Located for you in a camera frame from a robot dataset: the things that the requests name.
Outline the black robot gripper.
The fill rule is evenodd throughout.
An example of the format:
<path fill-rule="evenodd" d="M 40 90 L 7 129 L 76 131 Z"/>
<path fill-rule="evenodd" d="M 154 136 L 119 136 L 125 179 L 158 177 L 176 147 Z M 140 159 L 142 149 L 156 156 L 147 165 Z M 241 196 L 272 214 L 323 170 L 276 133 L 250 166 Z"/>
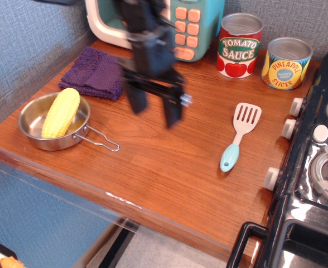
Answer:
<path fill-rule="evenodd" d="M 147 108 L 146 93 L 163 99 L 167 128 L 181 119 L 182 107 L 192 104 L 184 92 L 185 79 L 174 70 L 175 56 L 171 30 L 156 27 L 127 35 L 133 57 L 120 59 L 123 84 L 132 111 L 139 114 Z"/>

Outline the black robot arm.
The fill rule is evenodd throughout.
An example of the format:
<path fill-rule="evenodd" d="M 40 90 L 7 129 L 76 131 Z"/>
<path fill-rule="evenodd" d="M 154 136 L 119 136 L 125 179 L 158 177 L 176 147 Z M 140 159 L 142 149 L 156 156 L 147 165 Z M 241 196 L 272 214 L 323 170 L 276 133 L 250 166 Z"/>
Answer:
<path fill-rule="evenodd" d="M 133 57 L 120 58 L 122 84 L 135 114 L 146 109 L 146 94 L 163 100 L 166 125 L 181 119 L 182 108 L 191 104 L 184 92 L 184 77 L 174 68 L 172 27 L 161 15 L 163 1 L 115 1 L 115 10 L 124 21 Z"/>

